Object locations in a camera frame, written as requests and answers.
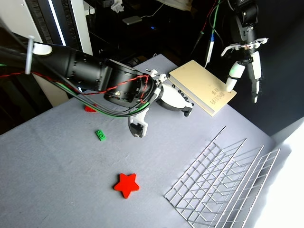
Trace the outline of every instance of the light strip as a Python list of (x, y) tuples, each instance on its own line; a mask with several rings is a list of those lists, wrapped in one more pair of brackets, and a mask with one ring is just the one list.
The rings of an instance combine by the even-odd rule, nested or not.
[(49, 6), (51, 8), (51, 11), (52, 11), (53, 18), (55, 20), (55, 23), (56, 23), (56, 26), (57, 26), (57, 30), (58, 30), (59, 36), (61, 38), (62, 45), (66, 46), (66, 42), (65, 42), (65, 39), (63, 38), (63, 34), (62, 34), (62, 31), (61, 31), (61, 28), (60, 28), (60, 25), (59, 25), (59, 21), (58, 21), (58, 18), (57, 18), (57, 15), (56, 15), (56, 12), (55, 12), (52, 0), (48, 0), (48, 3), (49, 3)]

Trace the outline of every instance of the white plastic clip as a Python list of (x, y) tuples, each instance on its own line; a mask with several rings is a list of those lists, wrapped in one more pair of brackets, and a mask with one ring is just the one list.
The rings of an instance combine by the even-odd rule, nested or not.
[(28, 51), (27, 51), (27, 61), (25, 62), (25, 74), (29, 75), (32, 68), (32, 59), (33, 59), (33, 48), (34, 48), (34, 39), (33, 36), (28, 36)]

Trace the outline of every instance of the tabletop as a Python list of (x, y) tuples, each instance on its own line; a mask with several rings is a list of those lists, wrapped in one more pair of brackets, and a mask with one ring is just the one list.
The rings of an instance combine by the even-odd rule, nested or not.
[[(136, 67), (147, 68), (177, 66), (158, 55)], [(214, 117), (194, 105), (185, 117), (153, 103), (145, 121), (146, 137), (135, 138), (128, 118), (87, 113), (73, 98), (1, 135), (0, 226), (189, 228), (163, 195), (224, 126), (222, 146), (248, 138), (240, 152), (268, 152), (275, 144), (229, 105)], [(140, 190), (128, 199), (113, 189), (119, 173), (137, 174)]]

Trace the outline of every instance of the robotic arm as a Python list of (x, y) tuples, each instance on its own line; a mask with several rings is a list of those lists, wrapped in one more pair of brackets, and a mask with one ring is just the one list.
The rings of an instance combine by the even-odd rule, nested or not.
[(260, 54), (257, 49), (261, 44), (265, 44), (268, 39), (257, 39), (258, 7), (253, 0), (234, 0), (231, 8), (235, 15), (231, 17), (230, 30), (233, 41), (236, 43), (226, 47), (221, 56), (224, 56), (229, 49), (241, 49), (244, 58), (235, 62), (232, 66), (227, 78), (226, 90), (231, 92), (247, 67), (249, 77), (252, 81), (252, 101), (256, 103), (260, 91), (259, 80), (262, 76)]
[(45, 76), (45, 79), (56, 86), (64, 85), (59, 87), (66, 92), (71, 92), (65, 89), (67, 87), (73, 89), (70, 94), (78, 100), (89, 100), (78, 90), (80, 87), (96, 91), (94, 94), (104, 94), (104, 98), (109, 102), (127, 107), (128, 110), (118, 112), (89, 100), (90, 107), (102, 113), (129, 117), (133, 136), (146, 135), (148, 124), (144, 117), (154, 101), (166, 109), (183, 111), (185, 116), (192, 111), (193, 105), (176, 89), (163, 84), (167, 76), (159, 75), (156, 70), (152, 70), (150, 75), (143, 74), (114, 60), (97, 59), (70, 47), (33, 43), (27, 38), (9, 34), (1, 27), (0, 34), (0, 63), (24, 69), (29, 58), (28, 50), (32, 49), (31, 72)]

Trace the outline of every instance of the green wire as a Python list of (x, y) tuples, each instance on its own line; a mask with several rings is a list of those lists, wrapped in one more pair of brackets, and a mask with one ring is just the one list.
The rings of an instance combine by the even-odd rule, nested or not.
[[(57, 83), (57, 84), (58, 84), (59, 86), (61, 86), (62, 88), (66, 89), (67, 91), (73, 93), (74, 95), (77, 95), (77, 94), (75, 94), (72, 90), (70, 90), (68, 87), (66, 87), (64, 84), (61, 84), (61, 83)], [(84, 101), (81, 101), (81, 102), (84, 103), (85, 105), (89, 106), (90, 108), (94, 109), (95, 111), (100, 112), (100, 113), (102, 113), (102, 114), (105, 114), (105, 115), (107, 115), (107, 116), (111, 116), (111, 117), (122, 117), (122, 116), (109, 115), (109, 114), (107, 114), (107, 113), (104, 113), (104, 112), (102, 112), (102, 111), (96, 109), (96, 107), (93, 106), (93, 105), (91, 105), (90, 103), (87, 103), (87, 102), (84, 102)], [(149, 104), (150, 104), (149, 102), (146, 102), (143, 106), (141, 106), (141, 107), (138, 108), (137, 110), (131, 112), (130, 114), (133, 114), (133, 113), (136, 114), (137, 112), (139, 112), (139, 111), (141, 111), (142, 109), (144, 109), (145, 107), (147, 107)]]
[(214, 21), (213, 21), (213, 28), (215, 28), (215, 22), (217, 20), (217, 15), (218, 15), (218, 10), (219, 10), (219, 3), (220, 3), (221, 0), (218, 0), (218, 6), (215, 10), (215, 14), (214, 14)]

